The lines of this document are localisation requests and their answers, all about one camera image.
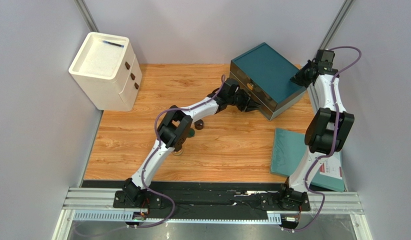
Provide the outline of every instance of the paper label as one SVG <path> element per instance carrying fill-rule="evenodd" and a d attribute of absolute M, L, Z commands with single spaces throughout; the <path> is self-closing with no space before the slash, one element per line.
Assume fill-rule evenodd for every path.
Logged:
<path fill-rule="evenodd" d="M 342 165 L 340 164 L 340 160 L 335 157 L 330 157 L 325 160 L 319 167 L 319 174 L 342 180 Z"/>

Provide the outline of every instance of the gray wall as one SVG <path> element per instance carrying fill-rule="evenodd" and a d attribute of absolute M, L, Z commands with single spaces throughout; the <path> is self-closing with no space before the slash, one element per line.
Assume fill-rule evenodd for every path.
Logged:
<path fill-rule="evenodd" d="M 52 237 L 100 112 L 68 73 L 88 33 L 73 0 L 0 1 L 0 239 Z"/>
<path fill-rule="evenodd" d="M 356 1 L 331 47 L 362 59 L 342 73 L 340 94 L 355 123 L 343 168 L 374 239 L 411 239 L 411 0 Z M 336 50 L 335 66 L 354 50 Z"/>
<path fill-rule="evenodd" d="M 85 0 L 102 33 L 140 63 L 228 64 L 267 42 L 295 64 L 320 46 L 343 0 Z"/>

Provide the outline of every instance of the wooden table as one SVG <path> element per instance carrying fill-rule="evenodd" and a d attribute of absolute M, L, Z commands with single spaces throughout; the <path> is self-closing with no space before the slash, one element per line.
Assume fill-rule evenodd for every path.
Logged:
<path fill-rule="evenodd" d="M 171 105 L 185 107 L 206 97 L 229 74 L 229 64 L 145 64 L 132 111 L 105 111 L 85 179 L 125 180 L 137 171 L 156 139 L 154 120 Z M 305 133 L 314 117 L 309 96 L 268 121 L 260 112 L 234 106 L 205 117 L 204 129 L 170 155 L 156 181 L 283 182 L 269 173 L 275 128 Z"/>

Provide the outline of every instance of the purple hose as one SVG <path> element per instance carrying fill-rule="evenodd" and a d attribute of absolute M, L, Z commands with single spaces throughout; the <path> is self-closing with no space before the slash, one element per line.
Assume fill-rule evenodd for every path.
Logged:
<path fill-rule="evenodd" d="M 139 225 L 139 226 L 137 226 L 137 228 L 151 228 L 151 227 L 155 227 L 155 226 L 157 226 L 157 225 L 160 225 L 160 224 L 164 223 L 165 221 L 167 221 L 167 220 L 175 213 L 175 209 L 176 209 L 176 203 L 175 203 L 175 201 L 173 201 L 173 199 L 172 199 L 171 197 L 169 197 L 169 196 L 167 196 L 167 195 L 165 195 L 165 194 L 163 194 L 163 193 L 157 192 L 157 191 L 155 191 L 155 190 L 152 190 L 152 189 L 145 183 L 144 173 L 145 173 L 145 171 L 146 171 L 147 165 L 148 165 L 148 163 L 150 162 L 150 160 L 152 159 L 152 157 L 153 157 L 153 156 L 157 153 L 157 151 L 161 148 L 161 143 L 162 143 L 162 141 L 161 141 L 161 139 L 160 139 L 160 135 L 159 135 L 158 129 L 157 129 L 158 120 L 159 120 L 160 117 L 161 117 L 163 114 L 165 114 L 165 113 L 168 113 L 168 112 L 171 112 L 171 111 L 189 111 L 189 110 L 194 110 L 194 109 L 196 109 L 196 108 L 198 108 L 198 107 L 200 107 L 200 106 L 202 106 L 202 105 L 204 105 L 204 104 L 207 104 L 207 103 L 211 102 L 213 99 L 215 99 L 215 97 L 216 97 L 216 96 L 220 93 L 220 91 L 222 90 L 222 88 L 223 88 L 223 86 L 224 86 L 224 83 L 225 83 L 225 78 L 226 78 L 226 76 L 223 74 L 222 77 L 221 77 L 222 83 L 221 83 L 219 89 L 216 91 L 216 93 L 215 93 L 209 100 L 203 101 L 202 103 L 200 103 L 200 104 L 198 104 L 198 105 L 195 105 L 195 106 L 193 106 L 193 107 L 191 107 L 191 108 L 170 108 L 170 109 L 166 109 L 166 110 L 162 111 L 160 114 L 158 114 L 158 116 L 156 117 L 155 122 L 154 122 L 154 130 L 155 130 L 156 139 L 158 140 L 158 147 L 155 148 L 155 150 L 152 152 L 152 154 L 148 157 L 148 159 L 146 160 L 145 164 L 143 165 L 142 174 L 141 174 L 140 179 L 142 180 L 143 186 L 144 186 L 148 191 L 150 191 L 150 192 L 153 193 L 153 194 L 156 194 L 156 195 L 158 195 L 158 196 L 161 196 L 161 197 L 163 197 L 163 198 L 168 199 L 168 200 L 171 202 L 171 204 L 172 204 L 172 208 L 171 208 L 170 214 L 168 214 L 168 216 L 166 216 L 164 219 L 162 219 L 162 220 L 160 220 L 160 221 L 157 221 L 157 222 L 154 222 L 154 223 L 149 224 L 149 225 Z"/>
<path fill-rule="evenodd" d="M 304 230 L 308 229 L 308 228 L 312 225 L 312 223 L 315 222 L 315 220 L 316 220 L 316 219 L 318 218 L 318 216 L 320 215 L 321 210 L 323 209 L 324 202 L 325 202 L 325 200 L 326 200 L 326 195 L 325 195 L 324 193 L 322 193 L 322 192 L 311 190 L 311 189 L 309 188 L 309 185 L 308 185 L 307 180 L 308 180 L 308 178 L 309 178 L 309 174 L 311 174 L 311 171 L 312 171 L 312 169 L 315 167 L 315 165 L 317 165 L 317 163 L 318 163 L 321 159 L 323 159 L 323 158 L 329 158 L 329 157 L 333 156 L 334 151 L 335 151 L 335 149 L 336 149 L 337 131 L 338 131 L 338 129 L 339 129 L 339 120 L 340 120 L 340 109 L 339 109 L 339 105 L 337 104 L 336 88 L 335 88 L 335 85 L 334 85 L 334 81 L 336 80 L 337 76 L 338 76 L 340 73 L 344 72 L 344 71 L 347 70 L 348 68 L 350 68 L 350 67 L 352 67 L 353 65 L 355 65 L 355 64 L 360 60 L 361 56 L 363 55 L 362 52 L 361 52 L 361 50 L 360 50 L 359 48 L 354 47 L 354 46 L 337 46 L 337 47 L 330 48 L 329 50 L 330 50 L 330 51 L 333 51 L 333 50 L 336 50 L 336 49 L 354 49 L 354 50 L 358 51 L 358 54 L 359 54 L 359 55 L 358 55 L 358 58 L 357 58 L 355 61 L 353 61 L 351 64 L 347 65 L 346 67 L 342 68 L 341 70 L 339 70 L 336 74 L 334 74 L 334 76 L 333 76 L 332 79 L 331 79 L 331 85 L 332 85 L 331 93 L 332 93 L 332 99 L 333 99 L 333 101 L 334 101 L 334 107 L 335 107 L 334 134 L 333 134 L 333 137 L 332 137 L 331 151 L 330 151 L 330 153 L 329 153 L 328 155 L 324 155 L 324 156 L 319 156 L 319 157 L 317 157 L 316 160 L 313 162 L 313 164 L 310 166 L 310 168 L 307 170 L 306 177 L 304 178 L 304 185 L 306 186 L 306 189 L 307 189 L 309 192 L 313 193 L 313 194 L 321 195 L 321 196 L 322 196 L 322 202 L 321 202 L 321 206 L 319 206 L 319 209 L 318 209 L 318 211 L 316 212 L 316 214 L 315 214 L 315 216 L 313 217 L 313 219 L 312 219 L 306 226 L 304 226 L 304 227 L 302 227 L 302 228 L 299 228 L 299 229 L 296 229 L 296 230 L 294 230 L 294 232 L 301 232 L 301 231 L 304 231 Z"/>

